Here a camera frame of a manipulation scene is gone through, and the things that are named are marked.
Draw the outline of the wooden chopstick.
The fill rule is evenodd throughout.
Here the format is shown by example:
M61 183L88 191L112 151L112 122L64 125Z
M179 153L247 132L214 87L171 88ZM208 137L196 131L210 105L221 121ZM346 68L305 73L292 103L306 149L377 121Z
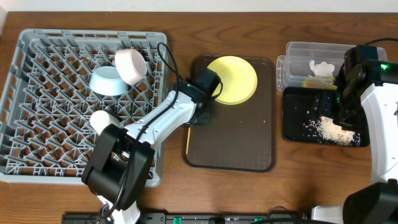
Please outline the wooden chopstick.
M188 127L187 128L187 141L186 141L186 146L185 146L185 155L188 155L188 151L189 151L190 134L191 134L191 127Z

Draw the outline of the green orange snack wrapper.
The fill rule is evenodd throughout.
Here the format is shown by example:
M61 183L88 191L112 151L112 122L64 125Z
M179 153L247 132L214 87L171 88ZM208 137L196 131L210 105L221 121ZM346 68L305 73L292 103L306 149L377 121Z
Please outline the green orange snack wrapper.
M307 77L303 81L302 87L327 89L327 90L336 90L337 89L337 86L333 84L333 77L329 77L329 78Z

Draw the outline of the white paper napkin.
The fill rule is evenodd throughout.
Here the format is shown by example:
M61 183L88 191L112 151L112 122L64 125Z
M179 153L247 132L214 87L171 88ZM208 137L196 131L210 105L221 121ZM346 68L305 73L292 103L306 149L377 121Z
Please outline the white paper napkin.
M309 67L317 78L330 78L333 76L335 66L326 62L315 63L314 60L309 62Z

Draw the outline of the yellow round plate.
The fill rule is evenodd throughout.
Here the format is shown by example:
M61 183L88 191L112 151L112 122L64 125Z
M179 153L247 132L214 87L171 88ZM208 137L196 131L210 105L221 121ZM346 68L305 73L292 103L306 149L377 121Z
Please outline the yellow round plate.
M237 105L248 100L257 88L257 73L245 59L223 56L212 61L208 69L215 72L223 84L213 93L215 100L224 105Z

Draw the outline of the white pink bowl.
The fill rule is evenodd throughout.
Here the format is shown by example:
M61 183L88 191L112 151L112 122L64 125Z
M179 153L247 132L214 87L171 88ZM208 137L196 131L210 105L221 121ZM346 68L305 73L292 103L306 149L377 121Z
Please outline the white pink bowl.
M118 50L114 62L120 77L128 85L135 85L147 76L146 61L135 49Z

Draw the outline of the light blue saucer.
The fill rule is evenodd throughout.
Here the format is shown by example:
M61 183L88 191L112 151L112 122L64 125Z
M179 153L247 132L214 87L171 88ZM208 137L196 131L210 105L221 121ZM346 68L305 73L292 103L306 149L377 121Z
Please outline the light blue saucer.
M120 77L117 69L110 66L94 69L89 87L93 92L105 96L122 95L129 89L129 85Z

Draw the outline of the white small cup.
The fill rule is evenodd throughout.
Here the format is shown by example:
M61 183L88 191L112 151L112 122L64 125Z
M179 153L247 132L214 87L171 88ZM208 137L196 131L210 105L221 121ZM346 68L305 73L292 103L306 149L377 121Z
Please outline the white small cup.
M110 124L121 126L121 122L116 117L103 110L95 111L90 116L90 125L98 135Z

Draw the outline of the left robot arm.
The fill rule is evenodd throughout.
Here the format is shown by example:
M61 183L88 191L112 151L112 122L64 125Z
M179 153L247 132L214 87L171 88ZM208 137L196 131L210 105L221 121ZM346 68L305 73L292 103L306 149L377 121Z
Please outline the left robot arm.
M136 223L156 148L179 126L201 116L222 91L220 80L178 81L161 104L123 128L109 124L95 144L81 180L103 203L99 220Z

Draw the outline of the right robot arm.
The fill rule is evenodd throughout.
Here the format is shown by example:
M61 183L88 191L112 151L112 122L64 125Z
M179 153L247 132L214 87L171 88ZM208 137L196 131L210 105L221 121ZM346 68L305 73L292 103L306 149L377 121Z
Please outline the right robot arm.
M371 145L371 184L340 206L316 206L320 223L397 223L397 64L363 60L346 66L338 80L336 108L359 108Z

